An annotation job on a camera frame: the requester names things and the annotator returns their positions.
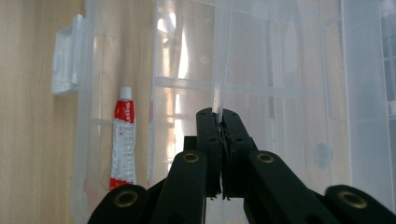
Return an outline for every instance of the toothpaste tube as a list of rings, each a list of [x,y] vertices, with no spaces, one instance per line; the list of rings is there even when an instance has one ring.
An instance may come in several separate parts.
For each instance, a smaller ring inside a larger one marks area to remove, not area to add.
[[[120,99],[114,112],[113,151],[110,187],[135,184],[134,168],[135,118],[132,89],[121,87]]]

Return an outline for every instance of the transparent plastic box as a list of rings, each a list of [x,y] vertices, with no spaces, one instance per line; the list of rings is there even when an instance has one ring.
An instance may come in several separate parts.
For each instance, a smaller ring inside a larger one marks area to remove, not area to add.
[[[151,96],[138,102],[148,112],[136,115],[136,143],[144,151],[136,159],[146,164],[137,168],[139,185],[166,177],[184,136],[196,135],[197,111],[224,107],[240,115],[260,150],[279,155],[310,189],[351,185],[394,211],[395,1],[153,6],[154,51],[145,64],[153,72],[130,77],[130,55],[147,41],[130,35],[142,31],[131,17],[137,3],[87,0],[72,196],[77,223],[107,193],[118,90],[135,89],[139,76],[151,80]],[[206,211],[206,223],[247,223],[241,200],[207,200]]]

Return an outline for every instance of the white plastic clip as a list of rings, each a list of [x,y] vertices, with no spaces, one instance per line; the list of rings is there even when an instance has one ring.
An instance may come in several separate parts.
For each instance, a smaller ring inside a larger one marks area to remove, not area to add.
[[[77,15],[73,24],[64,27],[56,34],[55,51],[52,61],[52,93],[66,94],[78,91],[78,81],[82,66],[85,65],[82,53],[85,49],[86,24]]]

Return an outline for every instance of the white tube cap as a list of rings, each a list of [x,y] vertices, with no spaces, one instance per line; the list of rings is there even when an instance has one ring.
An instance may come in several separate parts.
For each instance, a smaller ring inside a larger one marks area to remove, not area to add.
[[[132,88],[131,87],[121,87],[120,99],[121,100],[132,100]]]

